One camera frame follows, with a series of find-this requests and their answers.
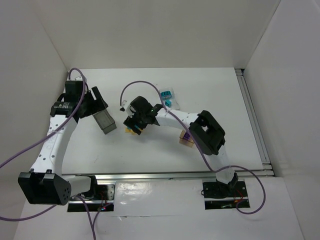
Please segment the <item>yellow lego pieces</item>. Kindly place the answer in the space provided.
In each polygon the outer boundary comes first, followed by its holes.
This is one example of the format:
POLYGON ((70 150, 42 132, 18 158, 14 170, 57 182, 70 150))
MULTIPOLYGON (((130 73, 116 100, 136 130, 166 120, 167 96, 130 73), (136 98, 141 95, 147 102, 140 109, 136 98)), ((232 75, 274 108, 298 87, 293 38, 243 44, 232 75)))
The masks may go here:
POLYGON ((125 131, 125 133, 130 133, 132 135, 138 135, 135 132, 133 132, 133 130, 131 128, 129 128, 129 127, 125 127, 124 131, 125 131))

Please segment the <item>small teal lego brick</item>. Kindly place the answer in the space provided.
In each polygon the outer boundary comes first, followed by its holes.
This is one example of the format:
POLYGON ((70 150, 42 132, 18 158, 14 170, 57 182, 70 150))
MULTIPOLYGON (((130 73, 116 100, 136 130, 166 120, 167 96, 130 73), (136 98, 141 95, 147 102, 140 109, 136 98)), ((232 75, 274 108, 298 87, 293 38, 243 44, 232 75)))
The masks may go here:
POLYGON ((165 105, 166 105, 167 107, 170 107, 170 106, 172 105, 172 102, 171 102, 170 100, 166 100, 166 101, 165 101, 165 105))

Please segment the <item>purple rounded printed lego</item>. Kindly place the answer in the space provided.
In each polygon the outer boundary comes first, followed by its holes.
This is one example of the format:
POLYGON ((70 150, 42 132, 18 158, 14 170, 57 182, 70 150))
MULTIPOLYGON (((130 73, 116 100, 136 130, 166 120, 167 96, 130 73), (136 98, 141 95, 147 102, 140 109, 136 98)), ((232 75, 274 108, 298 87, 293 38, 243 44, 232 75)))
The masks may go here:
POLYGON ((187 132, 185 132, 182 138, 186 141, 189 141, 191 136, 187 132))

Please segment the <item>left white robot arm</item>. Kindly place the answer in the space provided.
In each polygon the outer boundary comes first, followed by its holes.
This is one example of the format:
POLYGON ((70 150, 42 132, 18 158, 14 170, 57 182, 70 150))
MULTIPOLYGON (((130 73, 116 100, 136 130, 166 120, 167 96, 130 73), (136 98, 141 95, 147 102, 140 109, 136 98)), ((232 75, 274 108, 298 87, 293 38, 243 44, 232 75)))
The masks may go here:
POLYGON ((93 116, 104 134, 116 128, 107 107, 96 86, 85 90, 80 77, 65 82, 65 91, 51 107, 48 139, 30 170, 18 177, 18 184, 30 204, 64 206, 76 195, 89 199, 96 195, 95 176, 63 176, 62 165, 79 119, 93 116))

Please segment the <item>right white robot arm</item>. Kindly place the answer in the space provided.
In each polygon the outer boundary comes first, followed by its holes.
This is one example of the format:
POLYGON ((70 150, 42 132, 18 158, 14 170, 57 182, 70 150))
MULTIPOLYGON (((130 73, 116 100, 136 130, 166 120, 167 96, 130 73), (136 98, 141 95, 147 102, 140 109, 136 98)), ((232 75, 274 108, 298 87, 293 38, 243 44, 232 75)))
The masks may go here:
POLYGON ((127 113, 124 125, 140 135, 148 125, 168 126, 185 130, 204 156, 209 170, 215 173, 216 181, 224 191, 232 191, 238 182, 238 175, 232 167, 225 148, 225 131, 207 110, 189 113, 164 107, 152 106, 144 97, 133 101, 124 100, 120 110, 127 113))

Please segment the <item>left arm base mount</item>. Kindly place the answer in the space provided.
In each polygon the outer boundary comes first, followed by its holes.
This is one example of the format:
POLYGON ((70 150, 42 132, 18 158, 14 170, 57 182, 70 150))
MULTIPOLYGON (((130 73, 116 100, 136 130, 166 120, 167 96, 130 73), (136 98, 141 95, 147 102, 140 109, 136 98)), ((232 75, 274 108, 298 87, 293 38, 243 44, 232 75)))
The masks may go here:
MULTIPOLYGON (((80 196, 85 201, 87 209, 91 213, 113 212, 115 208, 114 199, 116 194, 116 183, 107 182, 94 186, 93 192, 81 193, 80 196)), ((84 203, 78 198, 73 197, 67 206, 69 213, 86 212, 84 203)))

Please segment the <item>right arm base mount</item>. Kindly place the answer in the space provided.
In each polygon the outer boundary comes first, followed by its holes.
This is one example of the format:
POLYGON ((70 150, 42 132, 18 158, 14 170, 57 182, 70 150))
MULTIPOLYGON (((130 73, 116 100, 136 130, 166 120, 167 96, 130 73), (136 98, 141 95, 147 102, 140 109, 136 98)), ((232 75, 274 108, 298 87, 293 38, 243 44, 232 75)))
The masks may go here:
POLYGON ((250 208, 247 187, 244 181, 238 181, 233 190, 222 188, 217 181, 202 183, 200 194, 204 197, 205 210, 224 210, 250 208))

